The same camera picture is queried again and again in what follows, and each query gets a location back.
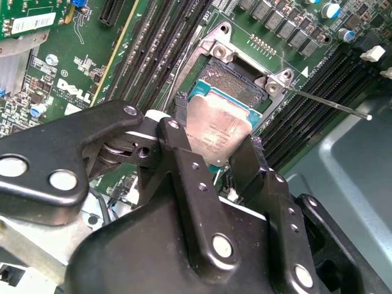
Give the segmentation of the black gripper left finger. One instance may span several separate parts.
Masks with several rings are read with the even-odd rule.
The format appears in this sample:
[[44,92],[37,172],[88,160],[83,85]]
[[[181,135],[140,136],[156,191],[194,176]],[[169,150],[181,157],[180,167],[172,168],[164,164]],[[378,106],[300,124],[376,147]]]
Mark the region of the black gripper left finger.
[[[113,100],[1,138],[1,214],[52,226],[75,221],[100,150],[143,120],[141,111]],[[149,193],[171,175],[191,264],[209,273],[234,270],[236,246],[224,253],[214,248],[215,237],[229,238],[230,231],[202,156],[175,120],[163,118],[157,129],[163,155]]]

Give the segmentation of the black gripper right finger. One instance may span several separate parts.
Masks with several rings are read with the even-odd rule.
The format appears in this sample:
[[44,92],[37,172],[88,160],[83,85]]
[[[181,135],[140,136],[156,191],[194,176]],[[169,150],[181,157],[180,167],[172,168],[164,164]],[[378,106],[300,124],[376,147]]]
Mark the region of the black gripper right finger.
[[384,293],[385,283],[314,197],[294,197],[269,168],[258,138],[229,158],[245,207],[268,223],[269,281],[276,293]]

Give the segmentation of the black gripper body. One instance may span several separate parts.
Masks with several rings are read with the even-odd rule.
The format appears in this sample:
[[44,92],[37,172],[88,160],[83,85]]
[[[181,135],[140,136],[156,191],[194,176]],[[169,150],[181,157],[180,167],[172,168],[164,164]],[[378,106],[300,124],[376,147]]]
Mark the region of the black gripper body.
[[191,267],[175,197],[165,194],[80,243],[66,271],[67,293],[272,293],[267,222],[221,203],[242,258],[226,282]]

